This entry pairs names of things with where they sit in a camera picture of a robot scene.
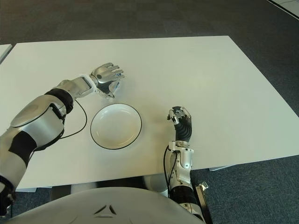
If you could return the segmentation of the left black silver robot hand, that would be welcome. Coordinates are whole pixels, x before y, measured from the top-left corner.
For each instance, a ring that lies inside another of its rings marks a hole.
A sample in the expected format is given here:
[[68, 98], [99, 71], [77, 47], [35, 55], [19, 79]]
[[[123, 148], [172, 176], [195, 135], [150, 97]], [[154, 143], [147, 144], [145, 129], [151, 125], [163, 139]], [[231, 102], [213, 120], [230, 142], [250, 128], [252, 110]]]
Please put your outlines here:
[[115, 98], [115, 93], [124, 77], [123, 70], [112, 63], [105, 63], [90, 74], [98, 93], [105, 98]]

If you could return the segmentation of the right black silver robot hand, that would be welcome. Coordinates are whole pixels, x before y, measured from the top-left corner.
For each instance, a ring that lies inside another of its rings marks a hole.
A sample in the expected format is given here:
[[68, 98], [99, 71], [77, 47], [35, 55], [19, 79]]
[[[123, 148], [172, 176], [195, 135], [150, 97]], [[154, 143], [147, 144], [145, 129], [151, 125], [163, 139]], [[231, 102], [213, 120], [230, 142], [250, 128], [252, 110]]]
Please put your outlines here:
[[184, 107], [172, 107], [169, 110], [167, 120], [171, 120], [174, 125], [176, 141], [190, 141], [192, 136], [192, 118]]

